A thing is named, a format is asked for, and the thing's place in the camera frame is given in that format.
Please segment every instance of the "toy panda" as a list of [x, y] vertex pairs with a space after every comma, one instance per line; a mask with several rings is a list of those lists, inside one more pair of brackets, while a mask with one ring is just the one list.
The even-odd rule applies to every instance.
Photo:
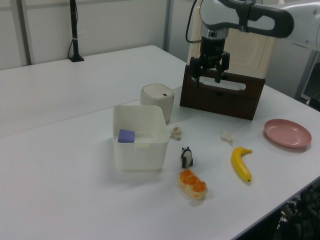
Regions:
[[182, 148], [182, 154], [181, 154], [181, 160], [182, 160], [182, 167], [186, 168], [186, 166], [192, 166], [194, 164], [194, 160], [192, 158], [192, 152], [187, 148]]

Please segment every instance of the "blue sponge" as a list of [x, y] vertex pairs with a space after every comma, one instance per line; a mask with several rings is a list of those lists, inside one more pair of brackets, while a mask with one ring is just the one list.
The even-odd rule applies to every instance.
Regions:
[[134, 143], [135, 134], [134, 131], [120, 129], [118, 143]]

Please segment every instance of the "black stand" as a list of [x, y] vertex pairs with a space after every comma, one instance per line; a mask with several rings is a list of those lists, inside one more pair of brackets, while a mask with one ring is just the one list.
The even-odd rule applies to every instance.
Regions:
[[84, 58], [79, 54], [78, 47], [78, 31], [77, 31], [77, 11], [76, 0], [70, 0], [70, 13], [71, 13], [71, 27], [72, 27], [72, 44], [73, 44], [73, 57], [69, 59], [71, 62], [81, 62]]

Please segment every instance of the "orange toy food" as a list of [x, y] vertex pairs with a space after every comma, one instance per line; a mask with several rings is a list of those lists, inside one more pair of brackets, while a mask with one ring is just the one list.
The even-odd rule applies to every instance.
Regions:
[[206, 183], [200, 181], [190, 169], [180, 172], [178, 184], [190, 197], [196, 200], [204, 199], [208, 192]]

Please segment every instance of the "yellow banana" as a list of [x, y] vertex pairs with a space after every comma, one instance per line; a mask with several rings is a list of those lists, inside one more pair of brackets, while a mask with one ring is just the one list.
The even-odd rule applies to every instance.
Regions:
[[246, 154], [251, 154], [251, 149], [245, 149], [242, 146], [235, 148], [231, 155], [231, 162], [235, 169], [235, 171], [239, 174], [239, 176], [245, 180], [246, 182], [252, 182], [251, 173], [242, 161], [242, 157]]

